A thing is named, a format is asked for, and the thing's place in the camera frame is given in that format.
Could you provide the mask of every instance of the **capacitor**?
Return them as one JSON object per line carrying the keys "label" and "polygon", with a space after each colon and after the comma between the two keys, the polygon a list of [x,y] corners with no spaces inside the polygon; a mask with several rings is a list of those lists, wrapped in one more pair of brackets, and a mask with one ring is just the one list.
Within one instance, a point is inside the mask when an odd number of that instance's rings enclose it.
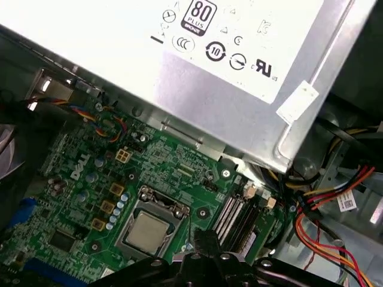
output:
{"label": "capacitor", "polygon": [[89,196],[89,193],[84,190],[84,191],[81,191],[80,193],[77,194],[77,200],[79,202],[84,202]]}
{"label": "capacitor", "polygon": [[111,216],[111,217],[109,217],[109,222],[110,223],[115,223],[117,221],[117,217],[115,217],[115,216]]}
{"label": "capacitor", "polygon": [[95,172],[89,173],[89,174],[85,177],[85,180],[86,180],[86,182],[92,184],[92,183],[94,183],[95,181],[98,180],[98,174],[95,173]]}
{"label": "capacitor", "polygon": [[122,196],[121,196],[121,201],[123,202],[126,202],[127,200],[129,199],[129,195],[124,193]]}
{"label": "capacitor", "polygon": [[121,210],[118,209],[118,208],[116,208],[116,209],[113,210],[113,214],[114,214],[115,216],[119,216],[119,215],[121,214]]}
{"label": "capacitor", "polygon": [[54,185],[53,189],[56,191],[60,191],[66,188],[67,186],[68,186],[67,181],[59,181],[58,183]]}
{"label": "capacitor", "polygon": [[104,163],[105,163],[105,160],[102,157],[95,159],[95,166],[96,167],[102,167],[104,165]]}
{"label": "capacitor", "polygon": [[56,184],[59,181],[61,181],[61,177],[59,175],[56,175],[56,176],[48,179],[48,184]]}
{"label": "capacitor", "polygon": [[123,209],[124,208],[124,203],[122,202],[122,201],[119,201],[119,202],[117,202],[117,207],[119,208],[119,209]]}
{"label": "capacitor", "polygon": [[113,227],[114,227],[113,224],[110,223],[110,222],[108,222],[108,223],[106,224],[106,226],[105,226],[105,228],[106,228],[107,230],[112,230]]}

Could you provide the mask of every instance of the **black wire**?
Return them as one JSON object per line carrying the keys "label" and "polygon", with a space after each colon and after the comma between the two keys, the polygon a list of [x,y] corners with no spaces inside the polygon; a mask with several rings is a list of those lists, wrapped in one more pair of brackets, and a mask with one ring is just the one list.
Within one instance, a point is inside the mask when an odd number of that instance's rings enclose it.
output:
{"label": "black wire", "polygon": [[324,120],[322,118],[317,118],[315,120],[317,124],[328,130],[330,133],[333,133],[335,136],[337,136],[342,141],[348,143],[351,147],[359,150],[364,155],[368,156],[370,160],[376,161],[377,158],[380,158],[378,154],[373,152],[369,147],[367,147],[365,144],[358,141],[353,136],[350,136],[347,132],[342,130],[340,127],[334,125],[333,123]]}
{"label": "black wire", "polygon": [[[304,181],[307,180],[307,179],[306,179],[300,172],[298,172],[294,167],[292,167],[292,169],[293,169],[293,171],[294,171],[295,173],[297,173],[297,174],[298,174]],[[308,187],[309,187],[310,191],[313,190],[311,184],[309,184]]]}
{"label": "black wire", "polygon": [[[325,193],[321,193],[320,195],[324,195],[324,194],[331,194],[331,193],[334,193],[336,192],[337,194],[333,196],[333,199],[335,199],[339,193],[342,193],[343,191],[347,190],[356,180],[357,178],[361,175],[361,171],[362,171],[363,168],[359,169],[355,175],[347,182],[346,185],[342,186],[342,187],[338,187],[338,188],[335,188],[334,190],[330,190],[330,191],[326,191]],[[310,198],[312,197],[315,197],[317,196],[317,194],[313,194],[312,196],[308,196],[308,197],[305,197],[305,200],[309,200]],[[323,201],[323,200],[327,200],[329,199],[329,197],[324,197],[322,199],[319,199],[317,201],[314,201],[312,203],[310,203],[310,207],[313,207],[314,205],[316,205],[317,203]]]}
{"label": "black wire", "polygon": [[[293,222],[293,228],[294,228],[294,232],[295,232],[296,236],[299,238],[299,236],[298,236],[298,231],[297,231],[297,227],[296,227],[296,221],[297,221],[297,218],[298,218],[298,216],[296,217],[296,219],[295,219],[294,222]],[[319,253],[317,253],[317,251],[316,251],[315,249],[313,249],[312,246],[311,246],[309,243],[306,243],[306,242],[304,242],[304,241],[301,241],[301,242],[302,242],[308,249],[310,249],[311,251],[313,251],[315,254],[317,254],[317,255],[319,255],[320,257],[326,259],[328,262],[331,262],[331,263],[334,264],[335,266],[338,266],[340,269],[345,270],[345,271],[346,271],[349,275],[351,275],[352,278],[354,278],[354,279],[356,280],[356,282],[362,287],[362,284],[361,284],[361,282],[359,282],[357,276],[356,276],[354,273],[352,273],[351,271],[349,271],[345,266],[342,266],[342,265],[340,265],[340,264],[338,264],[338,263],[332,261],[331,259],[329,259],[329,258],[327,258],[327,257],[325,257],[325,256],[323,256],[323,255],[321,255],[321,254],[319,254]]]}

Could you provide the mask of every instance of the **motherboard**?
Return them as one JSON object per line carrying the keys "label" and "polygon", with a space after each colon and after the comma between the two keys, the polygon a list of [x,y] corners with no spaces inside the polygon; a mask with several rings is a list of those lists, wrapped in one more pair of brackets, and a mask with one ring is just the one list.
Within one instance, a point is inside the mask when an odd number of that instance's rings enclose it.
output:
{"label": "motherboard", "polygon": [[285,214],[278,195],[234,164],[97,98],[83,108],[111,136],[100,136],[87,118],[62,127],[38,173],[44,184],[29,193],[31,217],[2,246],[3,264],[22,270],[38,260],[89,283],[146,257],[171,262],[193,251],[197,228],[215,230],[224,250],[250,264],[279,234]]}

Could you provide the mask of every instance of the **white label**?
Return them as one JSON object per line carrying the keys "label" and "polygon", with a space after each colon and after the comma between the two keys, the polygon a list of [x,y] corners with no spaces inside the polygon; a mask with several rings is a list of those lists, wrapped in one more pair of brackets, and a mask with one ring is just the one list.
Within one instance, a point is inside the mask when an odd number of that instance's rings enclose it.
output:
{"label": "white label", "polygon": [[343,193],[341,196],[338,196],[337,200],[341,212],[357,208],[357,204],[355,202],[354,195],[352,194],[352,190]]}
{"label": "white label", "polygon": [[250,237],[249,239],[247,240],[245,246],[242,248],[242,250],[239,252],[239,254],[241,254],[243,257],[246,257],[247,253],[249,253],[250,251],[250,248],[252,247],[254,241],[256,241],[256,234],[254,232],[252,232],[250,234]]}
{"label": "white label", "polygon": [[107,277],[108,275],[113,274],[113,273],[114,273],[114,271],[107,267],[107,268],[105,268],[104,272],[102,273],[101,278]]}
{"label": "white label", "polygon": [[323,0],[164,3],[152,35],[155,41],[163,41],[167,50],[182,59],[272,103]]}
{"label": "white label", "polygon": [[266,200],[269,200],[270,197],[271,197],[271,192],[268,191],[268,190],[264,190],[263,193],[262,193],[262,198],[266,199]]}
{"label": "white label", "polygon": [[307,110],[318,95],[319,93],[309,83],[303,81],[276,113],[286,123],[292,124]]}

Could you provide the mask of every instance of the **black cable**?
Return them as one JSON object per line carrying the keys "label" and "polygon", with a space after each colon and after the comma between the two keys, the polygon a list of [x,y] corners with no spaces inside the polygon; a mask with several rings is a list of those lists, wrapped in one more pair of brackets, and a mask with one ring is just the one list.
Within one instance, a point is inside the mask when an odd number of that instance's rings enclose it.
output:
{"label": "black cable", "polygon": [[[296,217],[296,219],[295,219],[294,222],[293,222],[293,227],[294,227],[294,232],[295,232],[296,236],[299,238],[299,236],[298,236],[298,231],[297,231],[297,227],[296,227],[296,220],[297,220],[297,217]],[[317,252],[315,251],[315,249],[312,249],[312,248],[311,248],[311,246],[310,246],[309,243],[307,243],[307,242],[303,242],[303,241],[301,241],[301,242],[302,242],[308,249],[310,249],[311,251],[315,252],[315,254],[317,254],[317,255],[319,255],[320,257],[326,259],[328,262],[331,262],[331,263],[334,264],[335,266],[338,266],[340,269],[345,270],[350,276],[352,276],[352,278],[354,278],[354,279],[356,280],[356,282],[357,282],[360,286],[362,286],[362,285],[361,285],[361,282],[359,282],[357,276],[356,276],[354,273],[352,273],[350,270],[348,270],[346,267],[343,267],[343,266],[341,266],[340,264],[338,264],[338,263],[336,263],[336,262],[334,262],[334,261],[328,259],[327,257],[322,256],[321,254],[317,253]]]}
{"label": "black cable", "polygon": [[[300,173],[300,172],[298,172],[294,167],[292,167],[292,169],[293,169],[293,171],[295,172],[295,173],[297,173],[304,181],[306,181],[307,179]],[[310,189],[310,191],[312,191],[313,189],[312,189],[312,186],[311,186],[311,184],[308,184],[308,187],[309,187],[309,189]]]}
{"label": "black cable", "polygon": [[[346,185],[344,185],[344,186],[342,186],[342,187],[338,187],[338,188],[336,188],[336,189],[334,189],[334,190],[327,191],[327,192],[325,192],[325,193],[321,193],[320,195],[331,194],[331,193],[336,192],[337,194],[334,195],[334,196],[332,197],[332,199],[335,199],[335,198],[338,196],[339,193],[342,193],[343,191],[347,190],[347,189],[348,189],[348,188],[349,188],[349,187],[350,187],[350,186],[357,180],[357,178],[358,178],[359,176],[361,176],[361,171],[362,171],[362,169],[363,169],[363,168],[359,169],[359,170],[355,173],[355,175],[354,175],[354,176],[347,182]],[[317,196],[317,194],[313,194],[312,196],[305,197],[305,199],[308,200],[308,199],[310,199],[310,198],[312,198],[312,197],[315,197],[315,196]],[[319,199],[319,200],[317,200],[317,201],[315,201],[315,202],[310,203],[309,205],[310,205],[310,207],[313,207],[313,206],[316,205],[318,202],[320,202],[320,201],[322,201],[322,200],[327,200],[327,199],[329,199],[329,198],[328,198],[328,197],[324,197],[323,199]]]}
{"label": "black cable", "polygon": [[315,181],[317,181],[319,178],[320,178],[320,174],[317,173],[316,175],[314,175],[312,178],[309,178],[309,179],[304,179],[304,180],[300,180],[300,179],[287,179],[286,180],[286,183],[288,184],[297,184],[297,185],[310,185],[310,184],[313,184]]}
{"label": "black cable", "polygon": [[351,147],[359,150],[364,155],[368,156],[370,160],[376,161],[377,158],[380,158],[380,156],[373,152],[369,147],[358,141],[353,136],[350,136],[347,132],[342,130],[340,127],[334,125],[333,123],[319,117],[315,120],[315,122],[323,128],[325,128],[326,130],[328,130],[330,133],[333,133],[342,141],[348,143]]}

